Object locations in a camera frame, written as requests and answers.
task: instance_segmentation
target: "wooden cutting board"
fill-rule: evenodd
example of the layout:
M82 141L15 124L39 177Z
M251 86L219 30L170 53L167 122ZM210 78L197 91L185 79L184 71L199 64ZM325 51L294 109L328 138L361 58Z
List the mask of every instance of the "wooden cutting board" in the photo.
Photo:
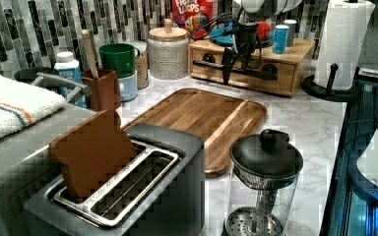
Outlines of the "wooden cutting board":
M123 129L146 123L199 136L205 145L205 174L226 172L229 148L238 138L254 134L264 123L267 109L260 103L194 88L171 94Z
M76 203L137 156L120 126L118 114L105 110L50 143L48 153L61 164L67 191Z

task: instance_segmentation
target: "green cup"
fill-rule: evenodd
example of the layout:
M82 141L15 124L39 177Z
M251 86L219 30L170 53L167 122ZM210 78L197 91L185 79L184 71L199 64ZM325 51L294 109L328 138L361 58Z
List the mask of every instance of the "green cup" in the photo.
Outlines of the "green cup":
M124 78L134 75L140 50L127 43L112 43L100 47L99 55L103 68L115 70L118 78Z

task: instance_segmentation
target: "dish towel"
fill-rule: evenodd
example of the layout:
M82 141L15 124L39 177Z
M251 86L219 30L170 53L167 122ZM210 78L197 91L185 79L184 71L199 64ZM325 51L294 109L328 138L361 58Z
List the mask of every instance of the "dish towel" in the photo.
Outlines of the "dish towel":
M57 111L63 96L0 76L0 138L22 130Z

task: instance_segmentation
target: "cereal box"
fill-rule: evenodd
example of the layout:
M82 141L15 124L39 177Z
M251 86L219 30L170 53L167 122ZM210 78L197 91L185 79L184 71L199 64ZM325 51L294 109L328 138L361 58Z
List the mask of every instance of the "cereal box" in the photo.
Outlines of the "cereal box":
M217 16L217 0L171 0L172 20L188 33L198 26ZM196 36L203 35L210 30L210 26L205 26L198 30Z

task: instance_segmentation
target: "marble countertop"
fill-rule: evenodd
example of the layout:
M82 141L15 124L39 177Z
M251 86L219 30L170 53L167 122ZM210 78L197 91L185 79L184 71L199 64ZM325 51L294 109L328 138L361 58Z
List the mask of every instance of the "marble countertop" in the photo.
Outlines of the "marble countertop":
M149 77L149 86L138 96L118 108L122 126L154 106L176 90L202 89L232 97L260 102L268 109L263 129L275 129L290 135L290 143L302 154L303 168L287 224L287 235L319 235L330 188L338 142L346 112L345 103L321 100L302 89L292 97L279 97L262 92L233 88L195 80L190 77L163 81ZM219 236L227 209L229 173L206 179L206 221L200 235Z

